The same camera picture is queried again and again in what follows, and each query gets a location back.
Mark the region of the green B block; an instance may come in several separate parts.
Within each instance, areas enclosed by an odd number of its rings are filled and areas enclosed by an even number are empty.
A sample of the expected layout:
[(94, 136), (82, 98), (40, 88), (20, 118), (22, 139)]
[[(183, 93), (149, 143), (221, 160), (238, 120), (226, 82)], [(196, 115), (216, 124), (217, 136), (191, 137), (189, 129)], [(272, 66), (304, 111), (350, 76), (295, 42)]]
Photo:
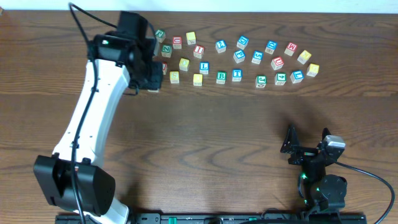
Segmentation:
[(227, 73), (223, 71), (218, 71), (216, 74), (216, 83), (224, 85), (226, 83)]

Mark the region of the green R block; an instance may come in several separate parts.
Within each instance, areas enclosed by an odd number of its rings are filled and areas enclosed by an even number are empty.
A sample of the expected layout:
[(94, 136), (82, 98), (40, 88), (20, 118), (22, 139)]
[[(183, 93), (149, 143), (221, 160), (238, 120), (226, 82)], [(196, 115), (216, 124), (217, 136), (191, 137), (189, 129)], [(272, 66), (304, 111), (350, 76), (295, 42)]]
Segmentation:
[(156, 90), (147, 90), (147, 91), (148, 91), (148, 92), (151, 92), (151, 93), (158, 93), (159, 90), (160, 90), (160, 89), (156, 89)]

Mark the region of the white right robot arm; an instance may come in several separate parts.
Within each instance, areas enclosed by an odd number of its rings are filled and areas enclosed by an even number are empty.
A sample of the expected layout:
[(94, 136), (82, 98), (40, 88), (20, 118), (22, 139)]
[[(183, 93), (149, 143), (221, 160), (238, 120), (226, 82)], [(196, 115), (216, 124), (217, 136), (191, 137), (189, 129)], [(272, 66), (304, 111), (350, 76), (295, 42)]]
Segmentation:
[(345, 207), (346, 179), (326, 173), (326, 167), (336, 163), (345, 151), (345, 146), (344, 140), (332, 135), (328, 128), (323, 129), (322, 140), (316, 147), (302, 146), (295, 127), (288, 126), (280, 151), (290, 155), (290, 165), (302, 168), (298, 191), (308, 208), (302, 213), (304, 220), (309, 221), (322, 213), (337, 214), (339, 209)]

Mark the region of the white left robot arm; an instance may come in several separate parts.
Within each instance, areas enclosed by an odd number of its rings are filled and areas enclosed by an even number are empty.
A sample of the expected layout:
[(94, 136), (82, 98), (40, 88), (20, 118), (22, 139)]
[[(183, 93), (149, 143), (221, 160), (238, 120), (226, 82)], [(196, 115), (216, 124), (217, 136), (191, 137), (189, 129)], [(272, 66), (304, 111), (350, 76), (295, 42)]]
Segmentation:
[(129, 208), (116, 197), (115, 179), (103, 170), (107, 135), (127, 88), (158, 91), (159, 49), (151, 24), (123, 11), (118, 24), (88, 40), (85, 82), (70, 123), (51, 156), (38, 156), (34, 175), (50, 205), (76, 212), (84, 223), (126, 223)]

